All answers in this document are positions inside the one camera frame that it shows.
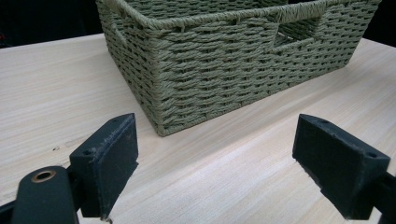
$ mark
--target wood grain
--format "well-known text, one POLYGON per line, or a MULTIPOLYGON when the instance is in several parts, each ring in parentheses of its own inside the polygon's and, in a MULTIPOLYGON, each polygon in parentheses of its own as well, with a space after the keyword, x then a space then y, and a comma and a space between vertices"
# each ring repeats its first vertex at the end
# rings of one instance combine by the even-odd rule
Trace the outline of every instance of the wood grain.
MULTIPOLYGON (((119 223, 345 221, 291 157, 300 113, 392 157, 396 49, 363 39, 342 69, 165 138, 149 125, 102 35, 0 50, 0 204, 108 119, 134 112, 139 163, 110 215, 119 223)), ((101 223, 82 218, 81 223, 101 223)))

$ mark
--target clamp jaw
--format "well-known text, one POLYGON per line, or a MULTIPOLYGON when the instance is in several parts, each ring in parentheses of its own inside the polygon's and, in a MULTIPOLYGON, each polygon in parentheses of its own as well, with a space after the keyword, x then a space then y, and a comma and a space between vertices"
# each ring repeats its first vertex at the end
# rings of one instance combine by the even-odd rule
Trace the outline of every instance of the clamp jaw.
POLYGON ((0 223, 78 223, 108 218, 137 167, 134 114, 109 120, 70 155, 70 166, 33 171, 19 185, 17 199, 0 207, 0 223))
POLYGON ((396 223, 396 178, 390 157, 325 119, 300 115, 292 157, 346 219, 368 219, 373 207, 382 223, 396 223))

